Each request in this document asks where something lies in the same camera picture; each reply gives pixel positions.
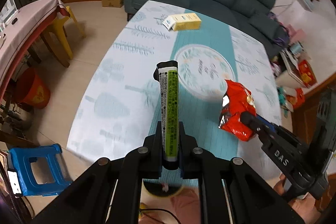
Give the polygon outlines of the right human hand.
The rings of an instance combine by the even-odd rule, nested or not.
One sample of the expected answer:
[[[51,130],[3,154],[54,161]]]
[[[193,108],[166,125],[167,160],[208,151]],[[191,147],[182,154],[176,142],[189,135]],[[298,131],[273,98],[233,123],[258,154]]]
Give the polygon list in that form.
[[[279,177],[279,181],[273,187],[275,192],[280,196],[285,194],[285,180],[286,176],[282,173]],[[288,205],[304,220],[305,223],[321,223],[323,215],[315,207],[315,202],[315,198],[308,193],[304,199],[294,198],[288,202]]]

